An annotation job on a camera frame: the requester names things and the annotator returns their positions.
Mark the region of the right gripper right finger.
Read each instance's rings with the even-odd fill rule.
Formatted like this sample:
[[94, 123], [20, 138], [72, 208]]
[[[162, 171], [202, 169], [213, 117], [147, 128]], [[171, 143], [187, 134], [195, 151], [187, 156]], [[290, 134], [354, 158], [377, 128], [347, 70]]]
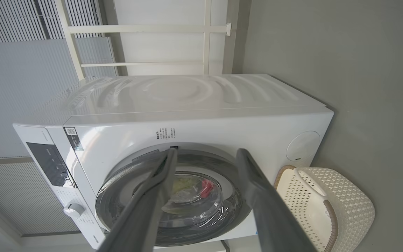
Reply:
[[255, 218], [263, 252], [315, 252], [316, 248], [251, 153], [236, 153], [240, 189]]

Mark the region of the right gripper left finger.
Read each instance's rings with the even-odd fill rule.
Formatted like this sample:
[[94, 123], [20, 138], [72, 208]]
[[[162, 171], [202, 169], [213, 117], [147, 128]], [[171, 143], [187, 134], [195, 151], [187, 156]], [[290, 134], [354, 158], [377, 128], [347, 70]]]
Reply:
[[129, 203], [114, 222], [99, 252], [152, 252], [162, 215], [162, 207], [170, 200], [177, 166], [178, 150], [151, 153], [117, 172], [102, 187], [97, 202], [110, 193], [122, 191], [126, 179], [148, 173]]

